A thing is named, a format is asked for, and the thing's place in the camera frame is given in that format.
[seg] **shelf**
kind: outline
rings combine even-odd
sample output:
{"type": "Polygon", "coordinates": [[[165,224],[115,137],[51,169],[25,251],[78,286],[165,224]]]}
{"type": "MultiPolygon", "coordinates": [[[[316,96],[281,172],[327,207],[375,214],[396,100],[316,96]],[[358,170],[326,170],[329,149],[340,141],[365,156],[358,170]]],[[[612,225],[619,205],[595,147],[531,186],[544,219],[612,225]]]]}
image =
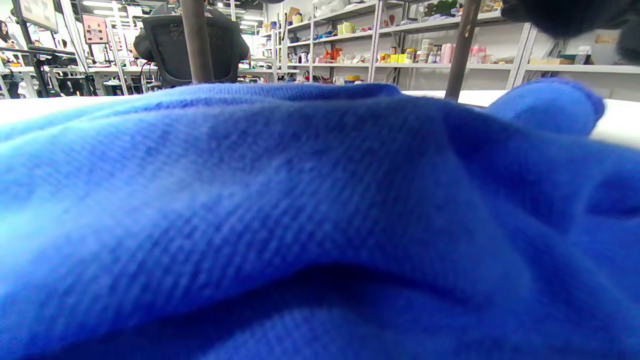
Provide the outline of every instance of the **shelf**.
{"type": "Polygon", "coordinates": [[[527,65],[525,70],[640,74],[640,67],[630,65],[527,65]]]}
{"type": "MultiPolygon", "coordinates": [[[[276,30],[276,33],[277,33],[277,34],[280,34],[281,32],[282,32],[282,30],[281,30],[281,29],[276,30]]],[[[260,35],[258,35],[258,36],[259,36],[259,37],[263,37],[263,38],[268,38],[268,37],[270,37],[270,36],[271,36],[271,32],[268,32],[268,33],[266,33],[266,34],[260,34],[260,35]]]]}
{"type": "MultiPolygon", "coordinates": [[[[370,0],[364,4],[358,4],[349,6],[344,10],[340,10],[339,12],[329,13],[327,15],[323,15],[315,18],[316,22],[331,22],[331,21],[342,21],[347,19],[352,19],[354,17],[360,17],[364,15],[373,14],[376,11],[376,2],[377,0],[370,0]]],[[[417,4],[426,2],[426,0],[409,0],[410,3],[417,4]]],[[[400,1],[385,1],[383,3],[387,10],[393,10],[397,8],[401,8],[403,2],[400,1]]]]}
{"type": "Polygon", "coordinates": [[[364,16],[372,14],[376,11],[376,2],[369,1],[368,3],[349,6],[339,12],[329,13],[315,19],[316,22],[331,22],[351,19],[353,17],[364,16]]]}
{"type": "MultiPolygon", "coordinates": [[[[298,70],[287,70],[282,71],[278,70],[278,74],[283,74],[286,72],[298,72],[298,70]]],[[[238,69],[238,74],[272,74],[272,69],[238,69]]]]}
{"type": "Polygon", "coordinates": [[[314,66],[318,67],[369,67],[370,64],[367,63],[357,63],[357,64],[341,64],[341,63],[333,63],[333,64],[314,64],[314,66]]]}
{"type": "Polygon", "coordinates": [[[320,40],[314,41],[314,44],[318,43],[318,42],[338,42],[338,41],[361,40],[361,38],[367,38],[367,37],[372,37],[372,36],[373,36],[373,31],[364,31],[362,33],[340,35],[340,36],[337,36],[337,37],[330,37],[330,38],[322,38],[320,40]]]}
{"type": "MultiPolygon", "coordinates": [[[[418,22],[416,24],[394,26],[393,28],[380,29],[380,35],[391,33],[419,34],[432,31],[454,30],[460,25],[459,17],[450,17],[444,20],[434,20],[427,22],[418,22]]],[[[481,13],[478,15],[476,26],[487,26],[492,24],[505,23],[500,12],[481,13]]]]}
{"type": "MultiPolygon", "coordinates": [[[[425,64],[425,63],[383,63],[376,64],[376,67],[395,67],[412,69],[449,69],[451,64],[425,64]]],[[[513,64],[467,64],[467,69],[476,70],[511,70],[513,64]]]]}
{"type": "Polygon", "coordinates": [[[304,46],[304,45],[311,45],[311,41],[307,40],[307,41],[295,42],[293,44],[289,44],[289,47],[304,46]]]}
{"type": "Polygon", "coordinates": [[[291,25],[287,28],[289,30],[289,32],[291,31],[304,31],[304,30],[311,30],[311,22],[310,21],[303,21],[299,24],[295,24],[295,25],[291,25]]]}

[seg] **blue cloth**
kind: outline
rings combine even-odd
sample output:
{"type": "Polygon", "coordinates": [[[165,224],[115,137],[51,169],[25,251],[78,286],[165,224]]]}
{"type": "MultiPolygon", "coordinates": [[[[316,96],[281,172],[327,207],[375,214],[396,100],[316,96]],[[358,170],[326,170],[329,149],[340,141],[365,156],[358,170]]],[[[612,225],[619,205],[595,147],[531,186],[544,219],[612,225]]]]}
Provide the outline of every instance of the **blue cloth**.
{"type": "Polygon", "coordinates": [[[602,112],[213,85],[0,127],[0,358],[637,359],[602,112]]]}

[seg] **yellow container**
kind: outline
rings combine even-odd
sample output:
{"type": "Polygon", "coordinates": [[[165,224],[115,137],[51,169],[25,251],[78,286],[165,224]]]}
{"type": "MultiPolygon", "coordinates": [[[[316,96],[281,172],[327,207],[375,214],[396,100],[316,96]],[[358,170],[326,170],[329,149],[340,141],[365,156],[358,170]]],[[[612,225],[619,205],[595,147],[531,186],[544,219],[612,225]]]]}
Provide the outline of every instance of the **yellow container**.
{"type": "Polygon", "coordinates": [[[342,23],[342,30],[344,31],[344,34],[353,34],[353,32],[355,31],[355,26],[350,23],[350,22],[343,22],[342,23]]]}

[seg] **computer screen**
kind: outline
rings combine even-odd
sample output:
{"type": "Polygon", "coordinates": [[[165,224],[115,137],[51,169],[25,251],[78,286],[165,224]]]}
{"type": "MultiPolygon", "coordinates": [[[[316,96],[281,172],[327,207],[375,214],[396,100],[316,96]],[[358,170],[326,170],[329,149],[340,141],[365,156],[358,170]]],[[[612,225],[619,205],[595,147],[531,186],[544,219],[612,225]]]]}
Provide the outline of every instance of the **computer screen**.
{"type": "Polygon", "coordinates": [[[58,32],[54,0],[18,0],[22,17],[26,22],[36,24],[41,28],[58,32]]]}

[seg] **woman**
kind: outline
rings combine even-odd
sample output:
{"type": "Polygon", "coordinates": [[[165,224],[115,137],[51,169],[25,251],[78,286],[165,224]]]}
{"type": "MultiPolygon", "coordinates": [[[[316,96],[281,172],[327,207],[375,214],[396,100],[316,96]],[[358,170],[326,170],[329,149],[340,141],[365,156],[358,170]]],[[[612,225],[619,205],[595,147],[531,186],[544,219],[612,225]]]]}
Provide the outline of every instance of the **woman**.
{"type": "MultiPolygon", "coordinates": [[[[9,37],[9,27],[6,22],[0,20],[0,47],[6,47],[8,49],[15,49],[15,42],[9,37]]],[[[0,51],[0,60],[2,61],[5,69],[9,70],[9,74],[2,75],[4,84],[7,87],[7,92],[12,99],[20,99],[20,95],[18,94],[18,87],[22,82],[22,77],[20,74],[16,74],[11,71],[9,67],[9,63],[13,62],[8,55],[4,54],[0,51]]]]}

